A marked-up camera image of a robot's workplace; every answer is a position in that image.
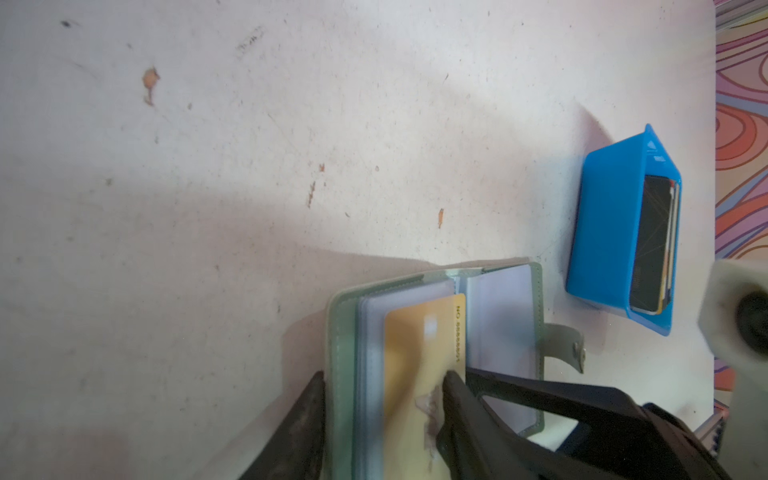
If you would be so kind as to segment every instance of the blue plastic container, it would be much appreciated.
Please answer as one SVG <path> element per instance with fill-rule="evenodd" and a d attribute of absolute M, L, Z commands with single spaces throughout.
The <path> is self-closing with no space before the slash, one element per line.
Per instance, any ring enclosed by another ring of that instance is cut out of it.
<path fill-rule="evenodd" d="M 658 315 L 648 315 L 635 312 L 629 306 L 646 175 L 678 182 L 682 201 L 680 172 L 650 125 L 645 126 L 642 134 L 594 151 L 584 160 L 566 290 L 667 336 L 672 328 L 677 245 L 672 259 L 670 302 L 666 308 Z"/>

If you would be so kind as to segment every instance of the black card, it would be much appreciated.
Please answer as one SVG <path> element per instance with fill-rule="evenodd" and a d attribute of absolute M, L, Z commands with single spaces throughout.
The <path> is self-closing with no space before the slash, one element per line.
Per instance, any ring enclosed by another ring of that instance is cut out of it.
<path fill-rule="evenodd" d="M 674 186 L 669 178 L 645 177 L 629 296 L 630 307 L 634 310 L 655 314 L 664 308 L 665 256 L 669 255 L 667 234 Z"/>

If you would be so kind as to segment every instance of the gold card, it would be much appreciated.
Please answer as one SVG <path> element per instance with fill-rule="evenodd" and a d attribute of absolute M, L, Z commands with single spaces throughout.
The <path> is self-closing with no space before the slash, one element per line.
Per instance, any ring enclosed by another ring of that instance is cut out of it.
<path fill-rule="evenodd" d="M 444 422 L 442 380 L 466 370 L 466 298 L 447 296 L 384 320 L 384 479 L 451 478 L 435 437 Z"/>

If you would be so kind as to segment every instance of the stack of cards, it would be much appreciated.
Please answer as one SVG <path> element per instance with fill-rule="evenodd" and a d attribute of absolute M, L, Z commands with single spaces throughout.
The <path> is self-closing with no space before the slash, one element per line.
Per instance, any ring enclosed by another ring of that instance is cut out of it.
<path fill-rule="evenodd" d="M 645 177 L 629 299 L 632 310 L 658 315 L 671 300 L 679 203 L 677 182 Z"/>
<path fill-rule="evenodd" d="M 450 478 L 435 443 L 447 371 L 463 378 L 469 365 L 538 378 L 531 266 L 477 273 L 358 302 L 355 480 Z M 528 407 L 489 404 L 516 432 L 537 423 Z"/>

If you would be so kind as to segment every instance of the white table surface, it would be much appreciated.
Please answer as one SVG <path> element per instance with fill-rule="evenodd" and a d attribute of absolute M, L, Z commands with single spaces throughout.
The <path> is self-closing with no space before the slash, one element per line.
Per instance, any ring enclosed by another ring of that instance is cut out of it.
<path fill-rule="evenodd" d="M 698 426 L 714 9 L 667 3 L 1 3 L 0 476 L 235 478 L 334 292 L 470 260 L 544 266 L 588 350 L 547 379 Z M 583 158 L 646 123 L 685 185 L 667 338 L 564 291 Z"/>

